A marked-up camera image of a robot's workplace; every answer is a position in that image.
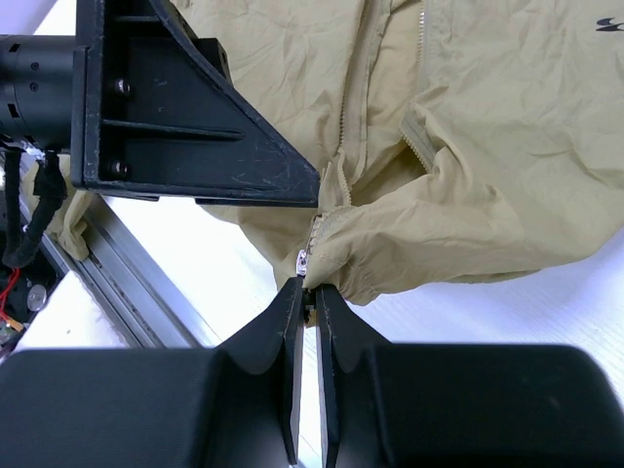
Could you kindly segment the olive yellow hooded jacket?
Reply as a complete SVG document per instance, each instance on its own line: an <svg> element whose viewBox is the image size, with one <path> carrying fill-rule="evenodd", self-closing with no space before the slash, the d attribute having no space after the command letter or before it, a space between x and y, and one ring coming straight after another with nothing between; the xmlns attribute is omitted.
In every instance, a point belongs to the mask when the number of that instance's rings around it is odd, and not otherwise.
<svg viewBox="0 0 624 468"><path fill-rule="evenodd" d="M179 1L318 170L317 209L213 207L278 284L365 305L594 254L623 225L619 1Z"/></svg>

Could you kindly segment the metal zipper pull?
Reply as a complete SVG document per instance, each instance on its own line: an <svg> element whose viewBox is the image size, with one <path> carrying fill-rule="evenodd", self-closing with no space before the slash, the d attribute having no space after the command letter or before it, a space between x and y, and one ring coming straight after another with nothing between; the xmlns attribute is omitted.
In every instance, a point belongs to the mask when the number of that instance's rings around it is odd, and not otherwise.
<svg viewBox="0 0 624 468"><path fill-rule="evenodd" d="M295 271L299 277L305 277L307 274L309 250L302 249L296 257Z"/></svg>

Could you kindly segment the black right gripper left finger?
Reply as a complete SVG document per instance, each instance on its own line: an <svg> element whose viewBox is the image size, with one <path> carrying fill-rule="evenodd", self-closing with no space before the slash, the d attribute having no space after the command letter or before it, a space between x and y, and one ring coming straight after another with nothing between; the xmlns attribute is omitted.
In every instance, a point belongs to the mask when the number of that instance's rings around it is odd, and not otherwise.
<svg viewBox="0 0 624 468"><path fill-rule="evenodd" d="M5 467L290 467L302 282L214 348L21 351L1 367Z"/></svg>

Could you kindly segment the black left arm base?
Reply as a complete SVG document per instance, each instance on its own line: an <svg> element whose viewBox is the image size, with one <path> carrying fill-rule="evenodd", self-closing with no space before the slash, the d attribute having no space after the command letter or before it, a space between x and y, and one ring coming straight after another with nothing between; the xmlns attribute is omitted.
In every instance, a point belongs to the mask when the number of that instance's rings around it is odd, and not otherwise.
<svg viewBox="0 0 624 468"><path fill-rule="evenodd" d="M10 355L59 283L45 251L20 270L1 264L1 359Z"/></svg>

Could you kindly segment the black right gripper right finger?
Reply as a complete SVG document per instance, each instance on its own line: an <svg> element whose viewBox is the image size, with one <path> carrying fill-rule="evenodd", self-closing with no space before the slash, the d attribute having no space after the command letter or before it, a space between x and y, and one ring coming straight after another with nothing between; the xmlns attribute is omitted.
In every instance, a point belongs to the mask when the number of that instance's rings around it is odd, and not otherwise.
<svg viewBox="0 0 624 468"><path fill-rule="evenodd" d="M622 409L580 349L393 343L315 296L326 466L622 465Z"/></svg>

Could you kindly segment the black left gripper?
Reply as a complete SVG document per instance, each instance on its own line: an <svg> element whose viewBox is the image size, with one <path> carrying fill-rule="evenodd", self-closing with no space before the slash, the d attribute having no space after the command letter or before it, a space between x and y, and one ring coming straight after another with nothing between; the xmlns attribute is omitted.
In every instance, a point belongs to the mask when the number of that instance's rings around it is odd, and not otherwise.
<svg viewBox="0 0 624 468"><path fill-rule="evenodd" d="M234 88L214 38L168 1L81 1L70 177L80 189L201 205L313 208L313 166Z"/></svg>

